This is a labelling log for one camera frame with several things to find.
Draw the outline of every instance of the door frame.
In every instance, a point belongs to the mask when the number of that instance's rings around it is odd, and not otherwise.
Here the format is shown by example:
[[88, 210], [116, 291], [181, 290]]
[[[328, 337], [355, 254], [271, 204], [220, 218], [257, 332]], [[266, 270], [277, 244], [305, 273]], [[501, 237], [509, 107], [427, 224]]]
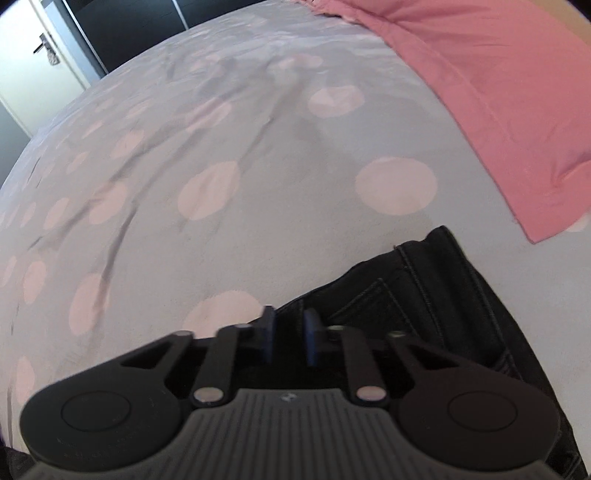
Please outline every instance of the door frame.
[[[53, 24], [51, 23], [51, 21], [49, 20], [49, 17], [47, 16], [47, 14], [45, 13], [45, 9], [41, 5], [41, 2], [39, 0], [23, 0], [23, 1], [27, 1], [32, 6], [33, 11], [35, 12], [35, 15], [39, 19], [39, 22], [41, 22], [41, 26], [43, 27], [43, 29], [47, 33], [48, 41], [50, 42], [51, 46], [55, 49], [55, 51], [58, 52], [61, 62], [63, 64], [65, 64], [70, 69], [70, 71], [73, 73], [73, 75], [76, 78], [76, 80], [78, 81], [78, 83], [80, 83], [80, 86], [82, 87], [83, 90], [86, 90], [87, 88], [89, 88], [90, 82], [84, 76], [81, 69], [78, 67], [78, 65], [74, 61], [72, 54], [70, 54], [70, 52], [66, 48], [66, 45], [63, 43], [63, 40], [61, 39], [60, 35], [56, 31], [56, 29], [53, 26]], [[10, 116], [14, 119], [14, 121], [17, 123], [17, 125], [26, 133], [26, 135], [29, 138], [32, 138], [33, 137], [32, 133], [22, 123], [22, 120], [18, 117], [16, 112], [10, 107], [8, 102], [4, 99], [4, 97], [2, 96], [2, 92], [0, 92], [0, 104], [7, 110], [7, 112], [10, 114]]]
[[37, 18], [41, 22], [41, 25], [43, 26], [45, 31], [48, 33], [47, 38], [48, 38], [48, 41], [50, 42], [51, 46], [53, 48], [55, 48], [56, 51], [60, 54], [60, 57], [61, 57], [60, 60], [62, 60], [62, 62], [68, 66], [68, 68], [74, 74], [74, 77], [76, 77], [76, 80], [78, 80], [78, 83], [80, 83], [80, 86], [84, 90], [86, 90], [88, 87], [90, 87], [90, 82], [88, 81], [86, 76], [84, 76], [80, 67], [76, 64], [74, 57], [68, 51], [65, 43], [63, 42], [63, 40], [60, 37], [60, 34], [57, 32], [53, 23], [51, 23], [51, 20], [49, 20], [49, 17], [47, 16], [45, 9], [43, 8], [43, 5], [41, 5], [41, 2], [39, 0], [27, 0], [27, 1], [33, 7], [33, 10], [37, 14]]

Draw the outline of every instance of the black jeans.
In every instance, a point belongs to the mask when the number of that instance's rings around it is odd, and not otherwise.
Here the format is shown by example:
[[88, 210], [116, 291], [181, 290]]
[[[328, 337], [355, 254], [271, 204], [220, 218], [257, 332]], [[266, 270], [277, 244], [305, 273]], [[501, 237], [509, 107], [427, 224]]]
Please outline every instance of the black jeans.
[[[268, 378], [257, 374], [249, 378], [244, 372], [243, 382], [255, 388], [298, 388], [306, 370], [299, 339], [303, 311], [309, 307], [315, 308], [327, 325], [354, 326], [367, 337], [378, 339], [392, 330], [404, 330], [536, 386], [554, 400], [560, 412], [560, 438], [547, 459], [548, 465], [564, 479], [586, 478], [572, 428], [531, 347], [447, 228], [439, 227], [423, 241], [406, 242], [390, 253], [360, 263], [338, 280], [278, 309], [276, 336], [281, 348], [274, 355], [276, 371]], [[312, 382], [308, 377], [300, 386], [336, 387], [340, 379], [313, 376]], [[13, 459], [11, 470], [17, 478], [14, 466], [24, 466], [22, 472], [29, 464], [17, 461], [23, 458], [17, 459], [13, 452], [9, 452], [9, 458]], [[4, 480], [1, 465], [0, 479]]]

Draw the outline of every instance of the polka dot pattern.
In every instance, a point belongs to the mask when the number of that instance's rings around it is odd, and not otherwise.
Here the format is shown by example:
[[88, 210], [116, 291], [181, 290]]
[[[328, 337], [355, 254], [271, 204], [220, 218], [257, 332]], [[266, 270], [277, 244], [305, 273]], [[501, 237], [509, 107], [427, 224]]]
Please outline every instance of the polka dot pattern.
[[36, 207], [37, 207], [37, 204], [35, 202], [32, 202], [27, 207], [27, 210], [25, 210], [25, 214], [22, 216], [21, 228], [24, 227], [27, 223], [29, 223], [31, 221], [31, 219], [33, 218], [33, 215], [35, 215], [35, 208]]
[[144, 139], [143, 130], [132, 130], [127, 132], [116, 144], [111, 151], [111, 159], [127, 157], [137, 148], [137, 146]]
[[322, 57], [318, 55], [310, 55], [308, 53], [297, 53], [291, 57], [287, 57], [279, 62], [279, 68], [281, 69], [317, 69], [323, 64]]
[[107, 110], [108, 108], [113, 106], [114, 103], [115, 103], [115, 101], [112, 98], [109, 98], [109, 99], [105, 100], [104, 102], [102, 102], [98, 107], [96, 107], [95, 112], [97, 112], [97, 113], [104, 112], [105, 110]]
[[17, 265], [17, 258], [13, 255], [8, 259], [6, 267], [4, 268], [4, 273], [2, 274], [2, 286], [5, 287], [10, 277], [12, 277], [12, 272], [14, 271], [14, 267]]
[[84, 335], [94, 328], [109, 307], [109, 297], [109, 286], [100, 274], [88, 275], [80, 282], [68, 315], [72, 335]]
[[18, 213], [18, 206], [12, 211], [12, 213], [10, 214], [10, 217], [8, 217], [8, 220], [6, 222], [6, 227], [7, 228], [12, 225], [14, 219], [17, 216], [17, 213]]
[[49, 209], [49, 212], [47, 212], [45, 222], [43, 222], [44, 230], [50, 230], [57, 225], [61, 217], [64, 215], [69, 203], [70, 199], [64, 197], [53, 204], [53, 206]]
[[261, 312], [262, 305], [252, 295], [226, 291], [198, 303], [185, 318], [183, 330], [194, 332], [196, 338], [209, 338], [222, 327], [259, 318]]
[[140, 116], [144, 113], [150, 106], [152, 105], [151, 100], [144, 100], [143, 102], [138, 103], [134, 107], [130, 108], [125, 116], [127, 119], [132, 119]]
[[35, 371], [29, 359], [22, 356], [17, 362], [17, 373], [14, 382], [14, 393], [20, 406], [23, 406], [31, 398], [34, 388]]
[[238, 163], [216, 163], [185, 184], [177, 199], [178, 211], [188, 220], [203, 219], [224, 208], [239, 185]]
[[185, 115], [187, 132], [193, 133], [202, 128], [213, 128], [221, 123], [232, 111], [232, 104], [213, 98]]
[[354, 85], [346, 85], [318, 90], [308, 100], [308, 108], [315, 116], [331, 118], [351, 113], [364, 103], [363, 92]]
[[45, 263], [39, 260], [29, 265], [22, 282], [22, 296], [27, 305], [30, 305], [37, 299], [45, 285], [46, 277], [47, 267]]
[[74, 160], [66, 167], [66, 174], [75, 172], [80, 165], [88, 158], [88, 152], [80, 152], [74, 157]]
[[102, 120], [98, 120], [97, 122], [93, 123], [90, 127], [88, 127], [86, 132], [84, 132], [84, 134], [82, 135], [82, 138], [84, 139], [86, 137], [89, 137], [92, 133], [96, 132], [102, 126], [103, 126]]
[[198, 70], [215, 66], [221, 60], [221, 57], [217, 54], [207, 55], [205, 58], [196, 60], [189, 67], [190, 72], [196, 72]]
[[43, 173], [41, 174], [41, 181], [45, 180], [53, 171], [53, 168], [56, 166], [55, 163], [52, 163], [51, 165], [48, 165], [44, 170]]
[[122, 181], [103, 185], [94, 195], [94, 207], [88, 214], [91, 225], [98, 225], [115, 216], [127, 198], [127, 187]]
[[412, 158], [384, 157], [364, 167], [355, 192], [368, 207], [386, 215], [408, 215], [424, 209], [437, 193], [429, 167]]

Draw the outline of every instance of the ribbed grip surface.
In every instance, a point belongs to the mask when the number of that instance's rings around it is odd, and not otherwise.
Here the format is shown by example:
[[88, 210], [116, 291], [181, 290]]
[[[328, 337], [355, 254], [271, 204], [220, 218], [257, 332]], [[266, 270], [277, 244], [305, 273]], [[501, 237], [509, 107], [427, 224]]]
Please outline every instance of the ribbed grip surface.
[[240, 390], [196, 410], [149, 459], [117, 471], [67, 472], [39, 464], [24, 480], [558, 480], [542, 463], [466, 472], [409, 444], [388, 413], [357, 407], [340, 390]]

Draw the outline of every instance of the round pad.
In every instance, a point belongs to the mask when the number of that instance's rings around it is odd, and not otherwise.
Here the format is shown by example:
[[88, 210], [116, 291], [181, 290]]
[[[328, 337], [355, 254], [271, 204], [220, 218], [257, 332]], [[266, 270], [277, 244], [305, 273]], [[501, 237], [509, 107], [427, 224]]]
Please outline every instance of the round pad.
[[553, 402], [484, 368], [429, 371], [395, 412], [420, 450], [458, 468], [499, 472], [545, 460], [558, 432]]
[[497, 432], [506, 429], [517, 418], [511, 400], [492, 392], [468, 392], [449, 404], [449, 414], [460, 426], [475, 432]]
[[117, 393], [90, 392], [71, 398], [64, 405], [61, 416], [73, 429], [101, 432], [121, 425], [130, 409], [129, 401]]
[[180, 427], [178, 399], [157, 372], [116, 362], [41, 390], [21, 414], [33, 457], [77, 472], [140, 462], [168, 445]]

